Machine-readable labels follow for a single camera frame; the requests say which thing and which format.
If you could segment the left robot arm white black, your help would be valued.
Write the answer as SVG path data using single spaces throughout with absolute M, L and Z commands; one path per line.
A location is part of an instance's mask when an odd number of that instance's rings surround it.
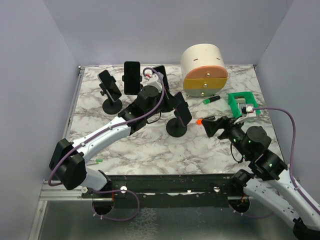
M 152 116 L 175 110 L 182 102 L 180 96 L 179 92 L 172 95 L 151 85 L 144 86 L 136 99 L 103 127 L 74 141 L 60 140 L 49 163 L 49 186 L 55 186 L 52 180 L 56 177 L 67 190 L 81 186 L 92 189 L 101 198 L 106 197 L 111 190 L 110 179 L 101 170 L 88 168 L 88 161 L 143 128 Z

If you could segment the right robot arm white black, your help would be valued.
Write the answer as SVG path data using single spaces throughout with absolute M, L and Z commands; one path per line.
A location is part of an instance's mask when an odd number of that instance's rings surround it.
M 261 126 L 243 131 L 242 123 L 226 116 L 217 120 L 206 117 L 201 124 L 209 138 L 223 130 L 218 139 L 228 139 L 249 162 L 251 173 L 241 169 L 231 178 L 229 189 L 234 195 L 245 193 L 259 201 L 285 221 L 297 239 L 320 238 L 319 204 L 312 198 L 306 200 L 309 194 L 300 184 L 294 184 L 288 166 L 268 149 L 271 138 Z

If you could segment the purple smartphone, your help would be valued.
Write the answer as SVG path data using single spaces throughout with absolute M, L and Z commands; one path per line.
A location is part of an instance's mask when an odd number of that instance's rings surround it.
M 177 98 L 180 101 L 180 103 L 176 107 L 176 111 L 178 112 L 178 115 L 182 121 L 182 124 L 184 126 L 187 126 L 189 122 L 192 120 L 192 115 L 189 110 L 189 105 L 185 101 L 181 92 L 178 92 L 175 95 L 175 98 Z

